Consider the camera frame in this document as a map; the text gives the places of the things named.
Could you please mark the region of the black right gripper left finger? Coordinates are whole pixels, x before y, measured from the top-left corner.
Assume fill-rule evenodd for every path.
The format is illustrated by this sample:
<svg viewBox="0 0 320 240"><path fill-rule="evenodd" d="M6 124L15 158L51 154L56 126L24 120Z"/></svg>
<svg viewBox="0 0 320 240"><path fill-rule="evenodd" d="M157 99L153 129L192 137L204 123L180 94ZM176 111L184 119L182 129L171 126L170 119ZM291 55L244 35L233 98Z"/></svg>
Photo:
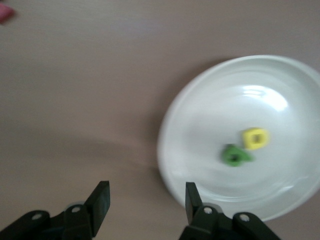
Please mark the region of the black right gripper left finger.
<svg viewBox="0 0 320 240"><path fill-rule="evenodd" d="M73 204L51 217L33 210L0 231L2 240L91 240L110 208L110 182L100 181L83 204Z"/></svg>

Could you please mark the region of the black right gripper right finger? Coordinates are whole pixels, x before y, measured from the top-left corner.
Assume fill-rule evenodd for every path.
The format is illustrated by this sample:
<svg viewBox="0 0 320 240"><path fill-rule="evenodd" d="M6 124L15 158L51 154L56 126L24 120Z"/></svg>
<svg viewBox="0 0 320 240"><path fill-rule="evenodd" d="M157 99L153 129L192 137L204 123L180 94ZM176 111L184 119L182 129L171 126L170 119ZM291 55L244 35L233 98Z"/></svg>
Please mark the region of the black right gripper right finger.
<svg viewBox="0 0 320 240"><path fill-rule="evenodd" d="M212 203L203 203L194 182L185 183L188 225L181 240L276 240L278 236L256 215L238 212L232 218Z"/></svg>

